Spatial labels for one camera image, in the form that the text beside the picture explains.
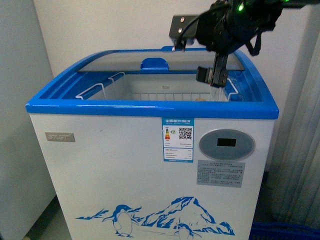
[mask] green light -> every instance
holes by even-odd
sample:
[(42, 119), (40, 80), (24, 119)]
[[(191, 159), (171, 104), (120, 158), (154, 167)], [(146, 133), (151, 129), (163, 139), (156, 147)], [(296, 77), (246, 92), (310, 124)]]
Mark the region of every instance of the green light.
[(244, 3), (241, 3), (238, 7), (238, 11), (241, 12), (244, 9)]

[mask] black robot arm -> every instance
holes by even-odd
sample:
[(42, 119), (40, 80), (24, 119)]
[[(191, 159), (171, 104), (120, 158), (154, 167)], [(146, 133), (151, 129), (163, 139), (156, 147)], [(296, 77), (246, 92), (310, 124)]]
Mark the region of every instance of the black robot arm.
[[(285, 8), (302, 8), (320, 0), (217, 0), (200, 15), (175, 15), (169, 36), (174, 50), (185, 50), (197, 39), (206, 50), (216, 52), (213, 67), (199, 67), (197, 81), (224, 87), (228, 55), (246, 45), (252, 56), (259, 54), (261, 35), (273, 31)], [(256, 37), (255, 44), (250, 40)]]

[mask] blue crate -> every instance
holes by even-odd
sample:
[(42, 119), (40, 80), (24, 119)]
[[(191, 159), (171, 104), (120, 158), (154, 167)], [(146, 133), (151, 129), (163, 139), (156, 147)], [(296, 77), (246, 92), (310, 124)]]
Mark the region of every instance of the blue crate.
[(288, 223), (254, 222), (249, 240), (320, 240), (320, 230)]

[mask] gray floor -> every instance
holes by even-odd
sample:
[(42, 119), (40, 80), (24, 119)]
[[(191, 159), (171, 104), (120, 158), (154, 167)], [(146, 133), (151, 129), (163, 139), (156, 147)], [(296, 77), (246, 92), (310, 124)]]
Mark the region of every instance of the gray floor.
[[(265, 185), (266, 176), (263, 179), (253, 221), (268, 223), (273, 221), (272, 190)], [(31, 240), (72, 240), (57, 197), (52, 200), (27, 236)]]

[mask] chest freezer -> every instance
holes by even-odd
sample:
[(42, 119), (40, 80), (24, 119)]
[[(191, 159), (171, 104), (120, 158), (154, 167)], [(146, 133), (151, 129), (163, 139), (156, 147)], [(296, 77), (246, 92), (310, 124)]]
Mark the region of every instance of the chest freezer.
[(73, 240), (249, 238), (278, 108), (239, 51), (197, 82), (214, 57), (104, 51), (26, 104)]

